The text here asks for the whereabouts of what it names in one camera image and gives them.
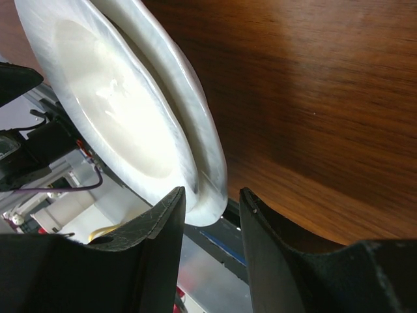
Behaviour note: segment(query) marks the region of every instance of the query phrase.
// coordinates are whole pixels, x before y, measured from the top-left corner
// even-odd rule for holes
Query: wood grain
[[[347,244],[417,237],[417,3],[145,0],[206,92],[234,199],[250,187]],[[0,53],[38,69],[11,0]]]

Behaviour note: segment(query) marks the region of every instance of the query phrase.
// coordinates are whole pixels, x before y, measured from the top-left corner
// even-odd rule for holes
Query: ceramic plate
[[[186,222],[206,226],[227,205],[227,169],[223,150],[201,84],[184,54],[138,0],[91,0],[117,28],[149,69],[190,144],[199,172],[199,200]]]
[[[170,99],[87,0],[16,0],[31,47],[71,120],[102,160],[150,204],[199,173]]]

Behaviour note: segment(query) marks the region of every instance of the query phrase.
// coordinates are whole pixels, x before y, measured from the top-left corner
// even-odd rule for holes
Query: red component
[[[183,292],[178,286],[177,286],[177,292],[180,295],[180,298],[185,296],[185,292]]]
[[[180,298],[185,296],[185,293],[178,287],[177,287],[177,292],[178,292]],[[177,308],[176,305],[174,305],[174,313],[181,313],[181,310],[179,308]]]
[[[90,154],[90,152],[87,151],[87,149],[84,147],[84,143],[77,139],[76,141],[77,146],[85,153],[85,155],[87,155],[89,158],[92,158],[93,156]]]

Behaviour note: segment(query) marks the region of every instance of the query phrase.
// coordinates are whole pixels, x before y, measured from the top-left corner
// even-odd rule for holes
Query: purple wire
[[[74,188],[22,188],[22,189],[13,190],[13,192],[17,194],[24,194],[26,192],[75,192],[75,191],[91,190],[91,189],[94,189],[103,185],[103,177],[102,177],[102,174],[100,173],[100,170],[97,168],[97,166],[94,166],[94,171],[97,173],[98,183],[91,185],[91,186],[74,187]]]

